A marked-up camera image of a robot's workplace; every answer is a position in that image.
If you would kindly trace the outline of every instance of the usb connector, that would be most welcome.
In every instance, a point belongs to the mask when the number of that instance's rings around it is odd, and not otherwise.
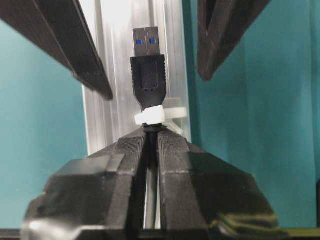
[[[133,29],[133,44],[133,93],[144,111],[162,105],[167,94],[165,56],[160,55],[158,28]]]
[[[160,55],[158,28],[146,27],[133,29],[134,55]]]

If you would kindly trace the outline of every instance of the teal background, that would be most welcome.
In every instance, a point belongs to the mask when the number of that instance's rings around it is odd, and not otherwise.
[[[50,175],[87,155],[82,87],[0,21],[0,228],[20,228]]]
[[[319,13],[318,0],[271,1],[203,82],[197,1],[183,1],[192,142],[251,173],[281,227],[317,223]]]

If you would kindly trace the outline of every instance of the metal frame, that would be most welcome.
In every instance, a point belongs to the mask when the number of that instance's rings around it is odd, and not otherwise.
[[[158,27],[160,52],[166,59],[167,98],[181,99],[189,112],[182,1],[118,0],[109,4],[81,0],[80,3],[114,94],[112,101],[106,101],[83,87],[88,154],[138,128],[134,115],[141,110],[133,96],[130,67],[130,57],[134,55],[133,28]],[[182,135],[191,141],[189,117],[176,123],[182,128]]]

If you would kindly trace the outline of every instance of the usb plug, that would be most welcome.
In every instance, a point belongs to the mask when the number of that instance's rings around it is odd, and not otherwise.
[[[162,105],[167,94],[165,56],[160,55],[158,28],[133,29],[133,45],[133,93],[144,111]]]
[[[146,27],[133,29],[134,55],[160,55],[158,28]]]

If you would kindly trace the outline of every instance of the black plastic connector housing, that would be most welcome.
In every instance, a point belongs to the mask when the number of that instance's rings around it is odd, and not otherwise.
[[[167,94],[164,55],[130,58],[133,93],[141,109],[162,105]]]

